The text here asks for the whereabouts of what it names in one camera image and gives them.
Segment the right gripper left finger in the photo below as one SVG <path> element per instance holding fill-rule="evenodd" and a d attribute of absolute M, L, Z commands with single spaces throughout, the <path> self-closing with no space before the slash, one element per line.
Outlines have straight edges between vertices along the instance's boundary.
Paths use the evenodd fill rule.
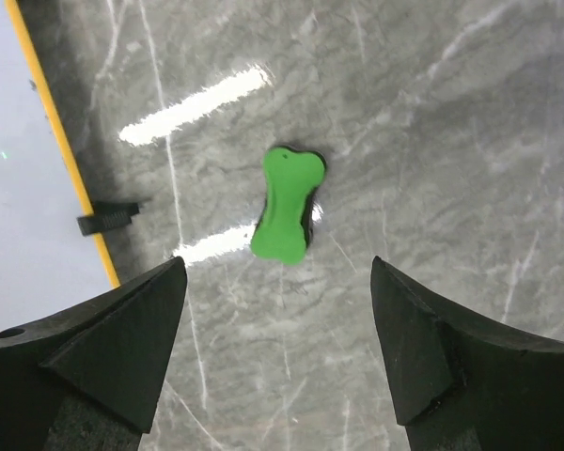
<path fill-rule="evenodd" d="M 0 333 L 0 450 L 135 450 L 151 430 L 187 289 L 174 257 Z"/>

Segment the green whiteboard eraser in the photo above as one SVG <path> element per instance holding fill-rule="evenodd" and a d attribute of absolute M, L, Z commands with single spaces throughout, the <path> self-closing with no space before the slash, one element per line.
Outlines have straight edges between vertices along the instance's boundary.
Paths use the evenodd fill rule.
<path fill-rule="evenodd" d="M 270 148 L 263 159 L 265 203 L 250 241 L 259 258 L 296 265 L 312 240 L 312 211 L 327 163 L 315 150 Z"/>

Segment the yellow framed whiteboard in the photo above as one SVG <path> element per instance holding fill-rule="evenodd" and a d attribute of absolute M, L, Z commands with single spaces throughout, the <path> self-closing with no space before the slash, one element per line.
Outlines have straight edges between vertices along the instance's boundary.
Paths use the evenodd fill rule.
<path fill-rule="evenodd" d="M 0 333 L 115 288 L 89 197 L 14 1 L 0 1 Z"/>

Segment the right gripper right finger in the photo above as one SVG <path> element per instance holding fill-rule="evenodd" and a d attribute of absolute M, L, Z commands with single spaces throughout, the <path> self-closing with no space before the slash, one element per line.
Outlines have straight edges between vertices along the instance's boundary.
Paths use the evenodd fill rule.
<path fill-rule="evenodd" d="M 375 258 L 375 327 L 414 450 L 564 450 L 564 342 L 489 319 Z"/>

